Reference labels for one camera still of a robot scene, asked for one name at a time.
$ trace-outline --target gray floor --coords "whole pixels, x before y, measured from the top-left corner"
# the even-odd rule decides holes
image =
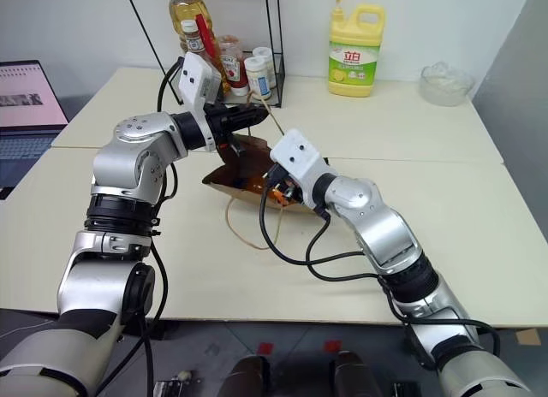
[[[39,327],[2,337],[13,329],[45,322],[42,317],[0,310],[0,358]],[[541,330],[542,346],[521,346],[513,330],[500,331],[503,360],[537,396],[548,390],[548,330]],[[169,379],[191,370],[194,381],[189,397],[215,396],[224,377],[242,357],[256,353],[261,343],[271,343],[272,396],[330,396],[327,380],[332,353],[326,342],[340,341],[342,349],[358,353],[373,368],[381,383],[390,379],[420,383],[424,396],[441,396],[436,375],[421,369],[405,352],[402,330],[397,327],[304,323],[174,323],[165,340],[154,341],[155,378]],[[115,365],[135,343],[125,336],[110,361]],[[490,342],[485,339],[485,346]],[[136,357],[102,396],[144,396],[144,352]]]

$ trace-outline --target robotic arm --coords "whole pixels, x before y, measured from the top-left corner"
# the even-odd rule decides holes
[[[211,105],[220,77],[189,53],[180,84],[189,112],[136,116],[119,123],[93,162],[91,201],[57,295],[59,319],[28,336],[0,362],[0,395],[93,396],[124,326],[152,307],[154,270],[143,263],[158,209],[166,200],[165,170],[188,151],[230,144],[232,132],[263,121],[262,107]],[[483,350],[468,314],[433,269],[403,218],[375,184],[349,179],[321,158],[299,132],[271,151],[301,190],[303,203],[340,216],[354,230],[399,312],[423,365],[434,366],[449,397],[527,397],[527,386]],[[439,319],[455,324],[438,324]],[[430,320],[431,324],[417,323]]]
[[[386,205],[366,179],[340,176],[298,131],[288,131],[271,151],[303,203],[329,210],[354,231],[357,242],[390,292],[390,301],[416,324],[407,333],[421,365],[436,368],[448,397],[526,397],[527,386],[499,358],[484,350],[474,327],[458,320],[468,314],[443,277],[432,267],[409,226]],[[431,320],[423,324],[424,319]],[[456,320],[452,324],[436,321]]]
[[[87,219],[57,293],[59,319],[0,362],[0,395],[96,394],[124,326],[152,307],[154,269],[142,260],[159,225],[166,168],[200,147],[239,151],[232,132],[268,116],[262,106],[211,105],[220,81],[215,72],[188,53],[181,92],[189,112],[122,121],[98,152]]]

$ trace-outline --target white wall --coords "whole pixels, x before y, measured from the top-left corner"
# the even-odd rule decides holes
[[[515,184],[548,239],[548,0],[527,0],[474,98]]]
[[[264,0],[205,0],[217,35],[267,44]],[[281,0],[290,74],[326,72],[333,0]],[[481,81],[525,0],[346,0],[387,11],[380,79],[415,79],[445,60]],[[178,55],[167,0],[135,0],[165,65]],[[0,59],[39,58],[60,97],[95,93],[120,65],[155,60],[127,0],[0,0]]]

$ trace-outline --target laptop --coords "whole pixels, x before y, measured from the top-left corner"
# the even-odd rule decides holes
[[[39,61],[0,62],[0,189],[15,187],[67,124]]]

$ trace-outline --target white jar lid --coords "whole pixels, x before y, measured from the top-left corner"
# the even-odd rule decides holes
[[[230,90],[236,96],[246,96],[249,93],[249,85],[245,85],[244,87],[232,87],[231,86]]]
[[[266,62],[262,56],[251,56],[243,61],[243,64],[249,72],[259,72],[266,68]]]
[[[198,25],[192,19],[181,21],[182,31],[186,33],[198,32]]]
[[[264,56],[267,60],[272,59],[272,50],[266,46],[260,46],[253,49],[253,56]]]

